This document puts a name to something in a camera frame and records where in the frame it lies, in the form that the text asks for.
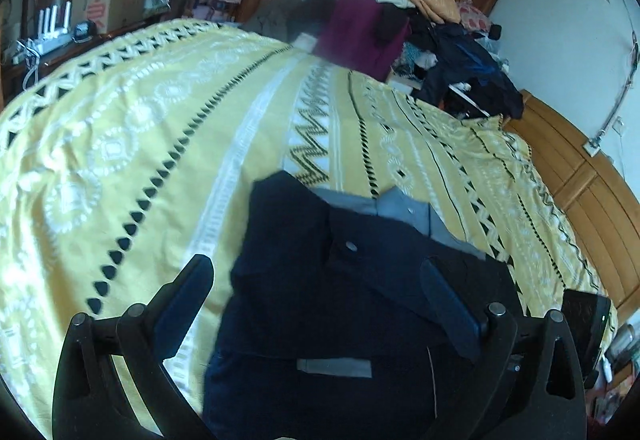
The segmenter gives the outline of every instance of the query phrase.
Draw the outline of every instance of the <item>wooden headboard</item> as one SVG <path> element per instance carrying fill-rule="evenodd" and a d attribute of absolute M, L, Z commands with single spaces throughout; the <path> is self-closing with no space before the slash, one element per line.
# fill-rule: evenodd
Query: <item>wooden headboard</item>
<path fill-rule="evenodd" d="M 625 322 L 640 308 L 638 200 L 609 159 L 590 157 L 582 149 L 587 137 L 539 99 L 531 96 L 522 119 L 504 129 L 531 147 L 536 169 Z"/>

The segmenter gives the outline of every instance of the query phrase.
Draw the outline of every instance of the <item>metal screw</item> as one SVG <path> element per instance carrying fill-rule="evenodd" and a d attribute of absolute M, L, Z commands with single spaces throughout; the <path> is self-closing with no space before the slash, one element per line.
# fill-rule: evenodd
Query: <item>metal screw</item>
<path fill-rule="evenodd" d="M 495 302 L 489 305 L 489 312 L 491 312 L 496 317 L 500 317 L 507 312 L 507 309 L 502 303 Z"/>
<path fill-rule="evenodd" d="M 86 314 L 84 312 L 80 312 L 71 318 L 71 323 L 75 326 L 79 326 L 82 323 L 84 323 L 85 319 L 86 319 Z"/>
<path fill-rule="evenodd" d="M 555 321 L 556 323 L 561 323 L 562 321 L 564 321 L 562 312 L 558 310 L 552 310 L 551 312 L 549 312 L 549 317 L 551 318 L 551 321 Z"/>
<path fill-rule="evenodd" d="M 131 305 L 129 310 L 127 310 L 127 314 L 131 317 L 138 317 L 142 315 L 142 312 L 145 311 L 145 306 L 142 303 L 135 303 L 135 305 Z"/>

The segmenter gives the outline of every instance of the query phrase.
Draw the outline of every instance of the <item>wall socket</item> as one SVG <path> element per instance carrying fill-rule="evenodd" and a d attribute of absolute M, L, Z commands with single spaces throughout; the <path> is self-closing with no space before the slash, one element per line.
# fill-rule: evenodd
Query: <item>wall socket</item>
<path fill-rule="evenodd" d="M 622 120 L 622 117 L 618 116 L 616 117 L 616 120 L 613 121 L 613 131 L 615 131 L 615 133 L 617 133 L 620 137 L 622 137 L 625 134 L 626 131 L 626 126 L 625 126 L 625 122 Z"/>

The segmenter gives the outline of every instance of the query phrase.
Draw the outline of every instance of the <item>maroon garment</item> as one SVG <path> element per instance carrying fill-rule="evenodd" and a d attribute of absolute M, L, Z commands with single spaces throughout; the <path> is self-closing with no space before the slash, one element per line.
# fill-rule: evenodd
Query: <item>maroon garment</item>
<path fill-rule="evenodd" d="M 410 30 L 407 18 L 391 42 L 381 44 L 375 33 L 383 22 L 382 11 L 375 0 L 338 0 L 314 54 L 384 82 Z"/>

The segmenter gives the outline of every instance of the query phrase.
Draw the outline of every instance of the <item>yellow bedspread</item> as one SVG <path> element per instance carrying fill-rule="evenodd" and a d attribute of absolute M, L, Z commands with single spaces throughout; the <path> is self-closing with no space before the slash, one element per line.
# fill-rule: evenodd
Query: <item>yellow bedspread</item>
<path fill-rule="evenodd" d="M 526 143 L 498 124 L 460 123 L 281 42 L 197 20 L 66 63 L 0 115 L 2 376 L 50 437 L 73 314 L 146 303 L 201 253 L 214 287 L 166 364 L 200 410 L 252 182 L 280 169 L 309 186 L 375 197 L 397 185 L 429 201 L 456 237 L 510 265 L 534 316 L 559 308 L 564 287 L 602 292 Z"/>

